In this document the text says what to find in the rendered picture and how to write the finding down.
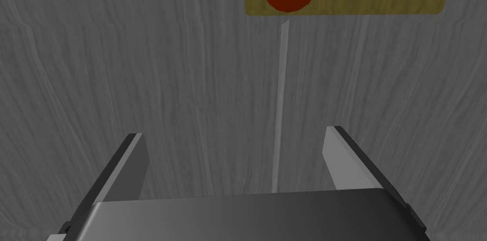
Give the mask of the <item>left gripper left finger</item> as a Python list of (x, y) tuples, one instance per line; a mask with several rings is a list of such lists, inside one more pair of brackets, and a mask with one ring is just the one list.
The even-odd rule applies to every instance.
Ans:
[(67, 234), (88, 210), (99, 202), (138, 200), (149, 166), (149, 155), (142, 133), (129, 133), (76, 208), (61, 226)]

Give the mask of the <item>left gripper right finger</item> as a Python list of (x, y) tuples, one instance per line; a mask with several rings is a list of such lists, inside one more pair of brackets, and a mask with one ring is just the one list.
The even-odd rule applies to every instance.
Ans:
[(413, 225), (420, 230), (426, 229), (411, 205), (404, 201), (398, 190), (343, 127), (326, 127), (322, 156), (337, 190), (383, 189), (399, 204), (399, 209), (405, 211), (405, 216), (412, 219)]

